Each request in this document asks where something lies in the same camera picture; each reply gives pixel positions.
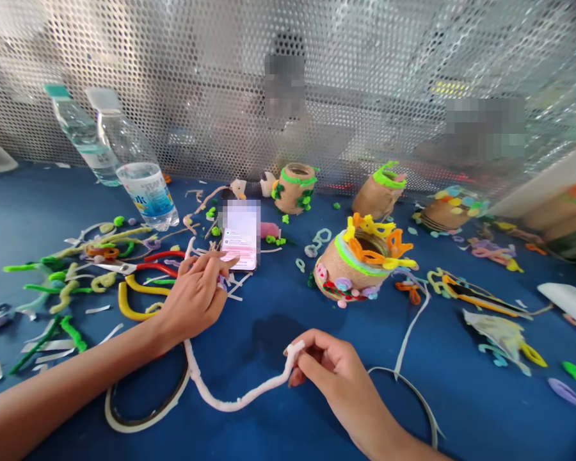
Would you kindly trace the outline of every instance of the table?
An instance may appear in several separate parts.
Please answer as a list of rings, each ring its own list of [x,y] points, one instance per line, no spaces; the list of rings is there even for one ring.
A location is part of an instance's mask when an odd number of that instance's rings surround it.
[[[206,195],[218,185],[185,181],[174,177],[170,185],[181,216],[197,205],[194,194],[184,198],[186,190],[202,188]],[[42,281],[38,271],[3,273],[3,266],[55,253],[67,246],[62,242],[65,238],[78,237],[81,229],[93,223],[118,215],[139,218],[123,188],[94,182],[87,169],[54,165],[24,165],[0,175],[0,302],[13,306],[29,302],[37,294],[21,287]],[[334,202],[341,204],[340,210],[333,208]],[[290,224],[284,224],[273,201],[262,199],[262,220],[279,224],[282,236],[296,246],[262,254],[259,270],[235,293],[243,302],[228,300],[217,324],[193,340],[203,377],[215,397],[234,400],[281,373],[286,345],[312,327],[353,343],[367,367],[394,366],[406,328],[417,312],[407,293],[396,290],[391,279],[376,301],[339,309],[307,286],[308,274],[302,274],[294,262],[300,257],[308,271],[313,268],[314,260],[305,257],[303,247],[323,227],[333,235],[344,229],[350,203],[347,197],[315,194],[311,212],[291,216]],[[499,232],[495,242],[516,245],[516,259],[524,274],[477,259],[451,239],[432,238],[423,229],[418,228],[419,235],[413,236],[406,231],[408,226],[416,227],[410,220],[412,213],[412,203],[399,204],[393,217],[405,231],[404,241],[415,245],[409,256],[420,264],[421,277],[442,267],[509,302],[520,299],[533,311],[547,304],[536,290],[538,284],[576,285],[575,265],[530,252],[521,241]],[[204,213],[197,219],[209,228]],[[467,226],[463,235],[474,236],[474,228]],[[190,234],[183,232],[164,241],[162,248],[179,244],[185,249],[189,238]],[[261,245],[271,248],[263,241]],[[197,238],[195,247],[207,247],[202,237]],[[151,295],[130,296],[135,310],[157,300]],[[112,308],[84,314],[85,309],[106,304]],[[425,396],[447,437],[440,439],[440,449],[453,458],[470,460],[576,460],[576,407],[554,394],[546,382],[555,377],[576,391],[576,382],[560,366],[563,360],[576,364],[576,327],[563,319],[559,309],[533,322],[519,320],[525,326],[527,342],[550,365],[539,368],[525,360],[533,372],[529,378],[514,365],[496,367],[490,355],[478,352],[477,344],[483,338],[464,324],[463,308],[473,310],[461,301],[434,294],[413,329],[403,362],[402,374]],[[117,308],[116,285],[103,295],[76,295],[69,310],[90,345],[119,323],[126,328],[134,326]],[[23,341],[40,334],[47,318],[45,314],[30,322],[18,316],[0,331],[0,361],[5,372],[16,363]],[[176,348],[123,379],[116,396],[119,413],[132,419],[149,415],[170,395],[184,364],[182,348]],[[0,392],[30,377],[31,368],[7,376],[0,382]],[[374,372],[372,379],[396,419],[428,443],[428,422],[411,391],[384,373]],[[93,400],[29,459],[364,459],[311,383],[297,389],[282,386],[242,411],[225,414],[208,406],[190,382],[179,404],[160,423],[135,435],[110,429],[103,404],[104,395]]]

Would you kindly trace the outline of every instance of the hand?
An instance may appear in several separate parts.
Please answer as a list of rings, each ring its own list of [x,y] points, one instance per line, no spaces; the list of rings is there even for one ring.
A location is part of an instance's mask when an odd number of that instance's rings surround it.
[[[209,252],[189,257],[179,267],[179,276],[160,313],[153,318],[168,330],[173,345],[195,337],[213,325],[227,299],[226,288],[218,275],[228,278],[228,270],[239,258],[221,261],[225,252]]]
[[[382,402],[352,344],[315,329],[292,343],[301,340],[305,349],[294,363],[288,386],[298,386],[309,378],[369,459],[390,459],[402,451],[411,437]]]

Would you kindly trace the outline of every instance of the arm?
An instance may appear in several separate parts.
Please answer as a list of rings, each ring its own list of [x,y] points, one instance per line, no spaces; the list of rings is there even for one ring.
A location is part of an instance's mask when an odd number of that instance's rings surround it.
[[[216,280],[236,263],[223,255],[184,261],[158,315],[0,394],[0,459],[23,458],[109,386],[215,323],[227,299]]]
[[[292,343],[305,342],[288,381],[308,378],[322,392],[357,448],[372,461],[444,461],[444,455],[407,433],[380,398],[352,344],[320,330],[308,330]]]

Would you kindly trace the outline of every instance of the phone screen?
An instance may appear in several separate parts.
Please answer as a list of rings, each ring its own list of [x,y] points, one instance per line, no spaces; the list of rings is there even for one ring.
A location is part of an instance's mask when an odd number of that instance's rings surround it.
[[[222,211],[221,250],[223,261],[239,256],[232,270],[256,269],[260,244],[260,203],[258,200],[226,200]]]

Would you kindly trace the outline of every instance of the water bottle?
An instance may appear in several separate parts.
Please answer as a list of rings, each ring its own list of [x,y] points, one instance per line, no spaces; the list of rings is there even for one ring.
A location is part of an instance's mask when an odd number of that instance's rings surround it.
[[[122,162],[117,176],[145,223],[157,231],[179,224],[156,155],[143,132],[124,115],[117,93],[108,88],[87,88],[85,92],[98,111],[99,137]]]
[[[81,154],[98,181],[105,186],[119,186],[117,157],[98,138],[96,123],[63,85],[44,85],[53,101],[53,110],[62,131]]]

